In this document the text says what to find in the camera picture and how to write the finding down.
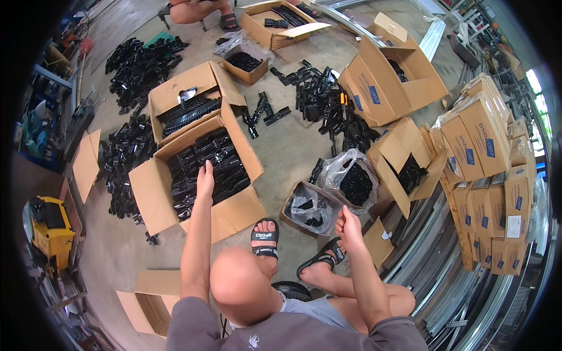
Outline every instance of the hand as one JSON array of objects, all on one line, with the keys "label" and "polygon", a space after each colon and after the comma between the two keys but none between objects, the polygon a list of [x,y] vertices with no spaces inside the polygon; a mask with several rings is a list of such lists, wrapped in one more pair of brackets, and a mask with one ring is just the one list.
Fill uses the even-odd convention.
[{"label": "hand", "polygon": [[338,213],[336,235],[342,237],[343,247],[347,251],[353,250],[357,245],[365,245],[361,234],[361,222],[347,206],[343,206],[343,209]]},{"label": "hand", "polygon": [[212,199],[212,191],[215,189],[215,179],[212,176],[211,161],[205,161],[205,166],[199,168],[197,175],[197,198]]}]

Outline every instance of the gray t-shirt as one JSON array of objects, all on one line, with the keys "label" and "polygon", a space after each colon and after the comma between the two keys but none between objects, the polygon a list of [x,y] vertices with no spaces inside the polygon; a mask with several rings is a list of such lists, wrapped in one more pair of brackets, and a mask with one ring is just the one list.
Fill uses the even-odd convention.
[{"label": "gray t-shirt", "polygon": [[410,317],[378,322],[367,337],[323,324],[302,313],[274,313],[256,325],[238,329],[225,339],[209,305],[196,297],[183,298],[172,310],[167,351],[260,350],[427,350]]}]

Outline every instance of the white label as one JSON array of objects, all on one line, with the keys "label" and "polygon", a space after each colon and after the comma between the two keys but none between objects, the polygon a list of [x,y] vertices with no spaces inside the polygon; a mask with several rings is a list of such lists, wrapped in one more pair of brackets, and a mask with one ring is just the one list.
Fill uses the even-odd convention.
[{"label": "white label", "polygon": [[507,229],[505,232],[506,238],[519,238],[519,235],[521,234],[521,215],[507,217]]}]

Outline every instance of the broom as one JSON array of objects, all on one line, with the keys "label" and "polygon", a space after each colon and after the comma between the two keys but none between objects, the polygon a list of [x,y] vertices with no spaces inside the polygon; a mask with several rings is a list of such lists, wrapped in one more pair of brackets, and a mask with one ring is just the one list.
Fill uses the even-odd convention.
[{"label": "broom", "polygon": [[82,93],[82,78],[84,77],[84,66],[86,63],[86,56],[88,55],[88,52],[90,52],[90,50],[92,49],[92,46],[94,46],[94,42],[90,38],[84,38],[80,42],[79,57],[82,57],[82,69],[80,70],[80,79],[78,80],[78,93],[76,94],[76,98],[78,99],[78,101],[76,102],[76,108],[80,107],[80,104],[82,102],[80,96]]}]

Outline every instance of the sandal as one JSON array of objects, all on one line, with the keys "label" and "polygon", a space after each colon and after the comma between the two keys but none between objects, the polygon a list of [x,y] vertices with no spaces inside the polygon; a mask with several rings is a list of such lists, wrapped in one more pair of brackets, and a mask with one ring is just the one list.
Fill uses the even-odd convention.
[{"label": "sandal", "polygon": [[[342,238],[336,236],[334,239],[330,240],[326,245],[324,245],[324,247],[321,248],[320,251],[318,251],[318,253],[314,257],[312,257],[310,260],[306,261],[305,263],[301,264],[297,268],[297,278],[300,280],[302,270],[305,269],[306,267],[312,266],[316,262],[326,262],[330,264],[330,267],[332,267],[330,270],[334,269],[334,267],[337,264],[341,263],[346,256],[342,253],[342,250],[339,248],[338,240],[342,240]],[[330,255],[328,253],[328,250],[332,250],[332,252],[335,253],[336,256],[334,257]]]},{"label": "sandal", "polygon": [[[254,224],[254,228],[257,227],[258,223],[262,223],[263,221],[271,221],[273,223],[275,223],[275,231],[271,232],[271,231],[255,231],[254,229],[252,229],[252,235],[250,240],[254,241],[275,241],[277,243],[277,241],[279,240],[279,225],[277,224],[277,222],[273,219],[273,218],[262,218],[259,221],[256,222],[256,224]],[[279,257],[277,256],[277,247],[274,246],[256,246],[256,247],[252,247],[252,252],[254,253],[254,255],[256,256],[271,256],[271,257],[275,257],[276,259],[279,259]]]},{"label": "sandal", "polygon": [[317,10],[313,9],[312,7],[308,6],[307,4],[305,4],[303,2],[301,2],[300,4],[298,4],[295,7],[297,9],[301,10],[302,12],[306,13],[307,15],[309,15],[312,18],[317,19],[318,17],[320,17]]},{"label": "sandal", "polygon": [[239,31],[240,25],[238,24],[238,20],[236,19],[236,15],[233,13],[229,13],[228,15],[224,15],[220,18],[220,28],[224,32],[232,32],[232,31]]}]

